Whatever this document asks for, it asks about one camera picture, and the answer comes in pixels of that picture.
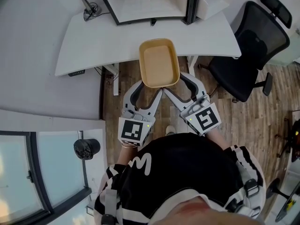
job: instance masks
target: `chair armrest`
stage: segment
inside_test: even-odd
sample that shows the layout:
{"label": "chair armrest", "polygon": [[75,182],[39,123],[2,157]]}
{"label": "chair armrest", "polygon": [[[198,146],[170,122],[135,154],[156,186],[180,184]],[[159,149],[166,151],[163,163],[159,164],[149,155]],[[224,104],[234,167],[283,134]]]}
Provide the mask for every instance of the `chair armrest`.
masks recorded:
{"label": "chair armrest", "polygon": [[254,87],[255,88],[263,87],[262,92],[264,93],[264,95],[268,96],[271,92],[272,84],[273,84],[273,76],[271,75],[271,73],[267,73],[266,80],[264,80],[263,82],[257,82],[254,85]]}

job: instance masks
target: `window frame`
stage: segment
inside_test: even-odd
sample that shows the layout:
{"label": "window frame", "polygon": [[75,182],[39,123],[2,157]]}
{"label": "window frame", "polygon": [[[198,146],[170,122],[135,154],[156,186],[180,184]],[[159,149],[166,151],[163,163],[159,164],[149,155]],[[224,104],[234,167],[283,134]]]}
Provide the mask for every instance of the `window frame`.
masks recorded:
{"label": "window frame", "polygon": [[76,206],[83,199],[91,194],[91,188],[88,185],[85,161],[82,161],[83,179],[85,186],[77,194],[73,195],[66,201],[62,202],[57,207],[52,207],[47,190],[45,188],[41,166],[38,156],[38,144],[37,144],[37,133],[36,132],[13,132],[13,131],[0,131],[0,135],[6,136],[24,136],[26,139],[26,150],[27,158],[29,162],[29,169],[32,182],[36,188],[37,195],[43,206],[43,209],[36,211],[24,218],[17,221],[10,221],[4,223],[4,225],[45,225],[59,216],[69,211],[71,208]]}

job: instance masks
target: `black office chair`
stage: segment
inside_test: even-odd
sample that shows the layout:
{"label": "black office chair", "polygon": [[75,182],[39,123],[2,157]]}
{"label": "black office chair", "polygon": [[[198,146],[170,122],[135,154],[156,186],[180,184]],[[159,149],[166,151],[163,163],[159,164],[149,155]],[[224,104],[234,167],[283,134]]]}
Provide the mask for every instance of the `black office chair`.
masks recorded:
{"label": "black office chair", "polygon": [[219,86],[225,88],[235,99],[246,102],[253,88],[263,87],[263,93],[271,92],[273,77],[267,73],[266,80],[256,82],[258,70],[275,54],[286,49],[290,39],[276,22],[276,17],[290,28],[292,16],[279,0],[261,0],[271,11],[269,14],[253,1],[246,3],[242,22],[235,33],[241,50],[238,59],[214,57],[207,67]]}

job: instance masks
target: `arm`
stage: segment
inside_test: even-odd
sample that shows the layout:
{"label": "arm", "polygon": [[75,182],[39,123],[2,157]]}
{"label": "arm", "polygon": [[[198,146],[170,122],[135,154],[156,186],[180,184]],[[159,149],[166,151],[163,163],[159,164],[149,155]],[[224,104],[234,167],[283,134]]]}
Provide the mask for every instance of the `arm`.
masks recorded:
{"label": "arm", "polygon": [[219,145],[223,150],[230,147],[229,143],[225,140],[217,128],[213,128],[211,131],[207,132],[205,136]]}
{"label": "arm", "polygon": [[117,164],[127,165],[130,160],[136,157],[136,155],[137,147],[123,144]]}

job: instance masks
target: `desk leg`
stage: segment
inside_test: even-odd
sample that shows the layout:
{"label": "desk leg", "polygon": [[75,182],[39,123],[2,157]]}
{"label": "desk leg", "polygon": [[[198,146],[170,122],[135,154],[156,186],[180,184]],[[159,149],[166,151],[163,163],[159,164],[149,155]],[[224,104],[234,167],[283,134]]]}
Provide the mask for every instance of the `desk leg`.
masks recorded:
{"label": "desk leg", "polygon": [[194,65],[198,56],[187,56],[188,72],[195,77]]}
{"label": "desk leg", "polygon": [[118,96],[119,95],[119,63],[115,63],[113,64],[108,64],[108,65],[104,65],[104,67],[110,71],[113,76],[115,77],[114,81],[113,81],[113,95],[114,96]]}

